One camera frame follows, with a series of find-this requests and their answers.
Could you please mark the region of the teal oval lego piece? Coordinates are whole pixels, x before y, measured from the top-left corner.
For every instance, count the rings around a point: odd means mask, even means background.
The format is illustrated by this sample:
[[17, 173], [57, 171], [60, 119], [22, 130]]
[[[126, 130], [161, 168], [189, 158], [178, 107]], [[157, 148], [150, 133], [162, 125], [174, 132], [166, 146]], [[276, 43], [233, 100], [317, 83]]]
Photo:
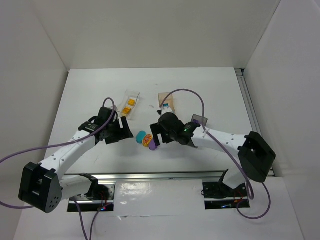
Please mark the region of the teal oval lego piece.
[[136, 135], [135, 139], [136, 142], [138, 144], [142, 144], [143, 143], [143, 139], [145, 138], [145, 136], [147, 135], [147, 133], [145, 131], [139, 131], [138, 134]]

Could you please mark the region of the purple oval lego piece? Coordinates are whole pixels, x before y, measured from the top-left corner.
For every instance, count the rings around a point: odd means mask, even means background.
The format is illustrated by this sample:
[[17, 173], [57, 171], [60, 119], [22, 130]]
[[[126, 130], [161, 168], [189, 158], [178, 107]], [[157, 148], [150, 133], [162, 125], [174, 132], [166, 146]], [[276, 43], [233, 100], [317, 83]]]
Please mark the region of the purple oval lego piece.
[[155, 150], [158, 148], [158, 146], [156, 145], [154, 139], [152, 139], [152, 140], [149, 142], [148, 148], [149, 148], [149, 150], [151, 150], [151, 151], [155, 151]]

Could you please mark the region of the small yellow lego brick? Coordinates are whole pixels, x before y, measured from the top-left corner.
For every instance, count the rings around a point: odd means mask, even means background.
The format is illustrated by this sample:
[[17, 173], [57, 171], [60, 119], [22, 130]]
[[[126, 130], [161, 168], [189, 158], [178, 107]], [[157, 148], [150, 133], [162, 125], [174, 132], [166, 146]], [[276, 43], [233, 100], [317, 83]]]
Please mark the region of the small yellow lego brick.
[[127, 104], [128, 104], [129, 106], [134, 106], [134, 105], [136, 104], [136, 101], [135, 101], [134, 99], [129, 99], [128, 102], [127, 102]]

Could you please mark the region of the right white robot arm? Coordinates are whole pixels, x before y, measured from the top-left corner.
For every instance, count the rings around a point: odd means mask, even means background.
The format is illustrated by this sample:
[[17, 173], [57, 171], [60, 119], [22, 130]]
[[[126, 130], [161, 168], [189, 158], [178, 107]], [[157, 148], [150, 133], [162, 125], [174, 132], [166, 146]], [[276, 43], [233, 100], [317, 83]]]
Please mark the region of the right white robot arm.
[[161, 136], [164, 144], [178, 142], [184, 146], [227, 154], [237, 169], [226, 171], [220, 182], [231, 189], [250, 181], [264, 183], [276, 158], [268, 143], [254, 131], [241, 135], [204, 128], [198, 122], [184, 124], [170, 112], [151, 124], [150, 129], [156, 146], [160, 145]]

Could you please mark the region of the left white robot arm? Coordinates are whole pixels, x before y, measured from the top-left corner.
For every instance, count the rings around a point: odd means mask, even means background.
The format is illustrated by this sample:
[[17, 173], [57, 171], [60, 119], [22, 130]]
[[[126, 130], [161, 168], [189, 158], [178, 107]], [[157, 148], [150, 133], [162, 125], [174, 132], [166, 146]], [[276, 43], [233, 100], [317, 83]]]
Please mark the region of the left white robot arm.
[[65, 173], [99, 142], [109, 145], [131, 138], [126, 117], [101, 107], [98, 115], [83, 123], [66, 145], [39, 163], [30, 162], [24, 167], [18, 198], [45, 213], [51, 213], [62, 200], [78, 195], [106, 202], [109, 189], [97, 178], [87, 173], [66, 178]]

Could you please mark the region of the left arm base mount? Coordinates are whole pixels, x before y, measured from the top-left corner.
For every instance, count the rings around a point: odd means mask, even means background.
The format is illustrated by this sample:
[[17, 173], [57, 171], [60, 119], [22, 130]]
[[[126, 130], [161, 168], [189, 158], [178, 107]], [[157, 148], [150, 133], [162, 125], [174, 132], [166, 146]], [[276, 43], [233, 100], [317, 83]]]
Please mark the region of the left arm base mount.
[[101, 210], [102, 212], [114, 211], [116, 185], [114, 182], [105, 182], [103, 185], [104, 190], [96, 196], [87, 197], [86, 195], [78, 194], [74, 197], [81, 212], [93, 213], [97, 212], [97, 210]]

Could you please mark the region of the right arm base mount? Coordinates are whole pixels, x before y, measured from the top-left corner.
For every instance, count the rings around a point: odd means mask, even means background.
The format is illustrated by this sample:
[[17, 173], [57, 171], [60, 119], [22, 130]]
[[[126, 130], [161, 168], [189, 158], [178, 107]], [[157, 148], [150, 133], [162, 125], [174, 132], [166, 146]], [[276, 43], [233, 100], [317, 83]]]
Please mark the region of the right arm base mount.
[[223, 183], [228, 169], [223, 172], [219, 180], [205, 181], [202, 183], [200, 194], [204, 198], [205, 210], [250, 208], [247, 189], [244, 183], [237, 188], [230, 188]]

